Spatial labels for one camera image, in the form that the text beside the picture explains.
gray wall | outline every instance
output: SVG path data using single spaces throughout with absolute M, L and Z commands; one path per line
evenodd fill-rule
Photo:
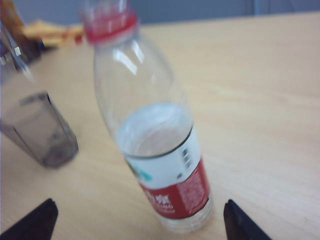
M 79 23 L 83 0 L 14 0 L 22 19 Z M 131 0 L 142 23 L 320 10 L 320 0 Z

red label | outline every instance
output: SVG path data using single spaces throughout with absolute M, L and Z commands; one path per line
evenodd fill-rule
M 170 219 L 181 219 L 202 209 L 209 198 L 210 186 L 202 158 L 183 182 L 164 188 L 150 189 L 140 183 L 156 212 Z

wooden table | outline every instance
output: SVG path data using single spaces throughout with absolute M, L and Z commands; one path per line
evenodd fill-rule
M 186 89 L 213 191 L 211 220 L 187 235 L 162 228 L 110 138 L 93 50 L 45 54 L 30 66 L 36 88 L 50 93 L 79 153 L 45 169 L 2 137 L 1 230 L 53 198 L 54 240 L 226 239 L 223 209 L 233 199 L 273 239 L 319 239 L 319 22 L 314 12 L 143 26 Z M 27 92 L 21 78 L 2 88 L 4 99 Z

bottle label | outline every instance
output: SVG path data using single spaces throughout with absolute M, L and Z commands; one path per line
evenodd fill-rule
M 158 214 L 181 219 L 206 205 L 210 186 L 194 129 L 168 153 L 125 159 Z

clear plastic bottle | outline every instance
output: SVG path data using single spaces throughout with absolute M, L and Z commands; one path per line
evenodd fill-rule
M 126 1 L 95 1 L 82 18 L 112 138 L 161 223 L 179 233 L 199 229 L 212 196 L 186 96 L 170 66 L 139 34 Z

